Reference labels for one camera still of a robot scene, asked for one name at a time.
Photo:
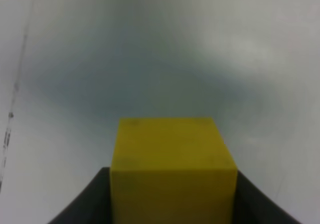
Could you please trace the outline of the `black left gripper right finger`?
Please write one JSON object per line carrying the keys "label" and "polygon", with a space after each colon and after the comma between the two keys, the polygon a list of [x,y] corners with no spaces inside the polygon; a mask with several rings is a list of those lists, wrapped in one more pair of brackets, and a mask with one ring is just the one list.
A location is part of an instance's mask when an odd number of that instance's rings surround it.
{"label": "black left gripper right finger", "polygon": [[261,192],[242,172],[237,173],[233,224],[298,224],[299,222]]}

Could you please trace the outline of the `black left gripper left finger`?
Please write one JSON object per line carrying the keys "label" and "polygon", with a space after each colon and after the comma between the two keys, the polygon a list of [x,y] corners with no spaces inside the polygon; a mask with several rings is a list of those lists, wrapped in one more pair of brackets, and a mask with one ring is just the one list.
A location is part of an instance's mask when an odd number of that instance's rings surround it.
{"label": "black left gripper left finger", "polygon": [[51,224],[111,224],[110,168],[103,167]]}

